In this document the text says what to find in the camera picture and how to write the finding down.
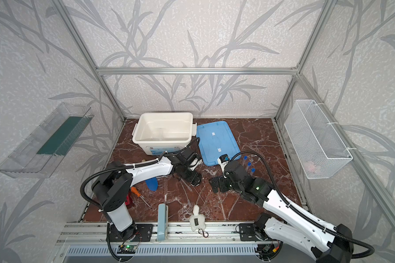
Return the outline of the white plastic storage bin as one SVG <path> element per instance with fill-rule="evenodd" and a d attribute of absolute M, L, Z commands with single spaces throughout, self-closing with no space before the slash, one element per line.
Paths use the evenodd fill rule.
<path fill-rule="evenodd" d="M 132 132 L 132 141 L 150 156 L 185 148 L 196 136 L 196 124 L 189 112 L 145 113 Z"/>

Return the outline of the blue plastic bin lid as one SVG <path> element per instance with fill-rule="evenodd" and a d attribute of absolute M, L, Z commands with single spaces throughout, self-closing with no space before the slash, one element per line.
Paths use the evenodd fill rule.
<path fill-rule="evenodd" d="M 218 159 L 222 155 L 231 158 L 240 152 L 226 121 L 198 125 L 196 136 L 200 138 L 200 153 L 204 164 L 208 167 L 218 165 Z"/>

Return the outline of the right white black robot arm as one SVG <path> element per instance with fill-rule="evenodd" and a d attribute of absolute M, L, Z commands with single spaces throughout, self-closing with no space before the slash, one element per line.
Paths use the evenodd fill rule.
<path fill-rule="evenodd" d="M 223 174 L 210 180 L 214 192 L 234 191 L 266 210 L 253 224 L 260 240 L 281 241 L 317 263 L 349 263 L 374 254 L 374 247 L 355 240 L 348 227 L 317 218 L 285 197 L 273 184 L 251 176 L 238 161 L 221 156 L 218 165 Z"/>

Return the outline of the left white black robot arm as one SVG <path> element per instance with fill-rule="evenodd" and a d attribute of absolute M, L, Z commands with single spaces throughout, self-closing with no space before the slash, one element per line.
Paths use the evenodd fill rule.
<path fill-rule="evenodd" d="M 143 181 L 171 174 L 198 186 L 203 178 L 196 170 L 201 160 L 197 152 L 187 147 L 176 152 L 163 152 L 158 158 L 146 162 L 115 163 L 109 169 L 87 177 L 80 186 L 80 195 L 99 208 L 118 233 L 132 232 L 135 222 L 125 204 L 131 188 Z"/>

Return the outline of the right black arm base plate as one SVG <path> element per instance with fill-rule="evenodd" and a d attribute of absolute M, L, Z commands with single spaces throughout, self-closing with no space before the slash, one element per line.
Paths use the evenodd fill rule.
<path fill-rule="evenodd" d="M 266 241 L 268 239 L 268 236 L 259 228 L 255 228 L 253 224 L 241 223 L 238 225 L 237 232 L 242 242 Z"/>

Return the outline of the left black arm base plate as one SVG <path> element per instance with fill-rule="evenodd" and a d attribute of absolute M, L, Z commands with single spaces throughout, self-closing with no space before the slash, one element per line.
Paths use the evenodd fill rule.
<path fill-rule="evenodd" d="M 106 241 L 111 242 L 149 242 L 151 240 L 153 224 L 133 223 L 126 230 L 120 232 L 110 224 Z"/>

